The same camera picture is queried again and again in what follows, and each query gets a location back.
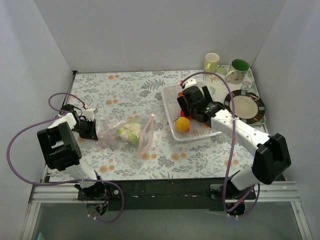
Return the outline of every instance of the mug handle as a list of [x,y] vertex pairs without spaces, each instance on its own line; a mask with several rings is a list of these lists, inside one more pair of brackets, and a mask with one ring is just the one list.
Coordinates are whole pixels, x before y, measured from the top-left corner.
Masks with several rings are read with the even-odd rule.
[[229,72],[225,75],[224,79],[225,79],[227,82],[229,82],[229,81],[228,81],[228,77],[229,77],[231,74],[234,74],[234,73],[235,73],[234,70],[229,71]]

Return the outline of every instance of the white wall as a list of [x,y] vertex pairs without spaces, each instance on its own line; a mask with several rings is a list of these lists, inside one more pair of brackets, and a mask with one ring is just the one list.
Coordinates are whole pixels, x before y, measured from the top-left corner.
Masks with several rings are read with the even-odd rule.
[[286,137],[294,180],[314,239],[320,239],[320,1],[288,0],[253,73],[271,133]]
[[254,61],[286,0],[34,0],[72,70],[187,70]]
[[[19,239],[32,187],[11,172],[6,161],[7,145],[22,128],[55,116],[47,99],[66,91],[71,77],[35,3],[0,0],[0,239]],[[62,97],[52,103],[60,106]],[[11,156],[23,176],[33,181],[41,179],[45,161],[36,130],[18,138]]]

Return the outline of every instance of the white plastic basket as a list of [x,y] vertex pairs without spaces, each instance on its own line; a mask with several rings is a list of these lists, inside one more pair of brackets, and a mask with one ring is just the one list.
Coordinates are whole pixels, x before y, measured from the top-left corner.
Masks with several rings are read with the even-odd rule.
[[[204,81],[197,80],[197,86],[203,87],[206,83]],[[178,93],[182,92],[182,87],[179,83],[165,85],[161,88],[161,96],[164,104],[166,117],[168,118],[169,125],[173,138],[179,142],[192,141],[197,139],[208,138],[220,134],[220,131],[206,127],[204,124],[190,119],[191,130],[188,133],[178,132],[175,126],[175,120],[180,118],[181,108],[177,101]]]

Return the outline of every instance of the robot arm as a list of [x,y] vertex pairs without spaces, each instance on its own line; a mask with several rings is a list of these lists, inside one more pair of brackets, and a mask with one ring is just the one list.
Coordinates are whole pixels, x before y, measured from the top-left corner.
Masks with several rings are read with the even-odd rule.
[[[70,174],[74,179],[100,180],[97,173],[82,161],[81,150],[72,133],[74,131],[79,133],[81,138],[97,141],[95,120],[97,110],[86,109],[80,117],[73,105],[67,104],[62,110],[68,113],[54,121],[47,129],[37,133],[46,164],[50,169]],[[75,187],[87,197],[101,199],[106,194],[106,189],[101,182],[82,181]]]
[[197,87],[195,79],[181,83],[183,96],[177,101],[186,117],[192,116],[200,123],[232,137],[233,120],[236,121],[236,140],[254,156],[252,167],[232,175],[227,184],[230,196],[257,183],[271,184],[291,165],[286,139],[279,133],[270,136],[241,120],[232,119],[220,102],[212,100],[207,86]]

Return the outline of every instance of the cable clip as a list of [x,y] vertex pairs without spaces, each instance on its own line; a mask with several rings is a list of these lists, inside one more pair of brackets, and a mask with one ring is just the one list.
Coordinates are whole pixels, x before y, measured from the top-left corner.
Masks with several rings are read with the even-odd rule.
[[85,178],[82,178],[81,181],[79,181],[80,186],[81,186],[81,184],[82,185],[84,184],[85,180],[86,180]]
[[232,117],[232,115],[231,115],[231,122],[230,122],[230,124],[233,124],[233,122],[237,122],[237,120],[239,120],[239,117]]

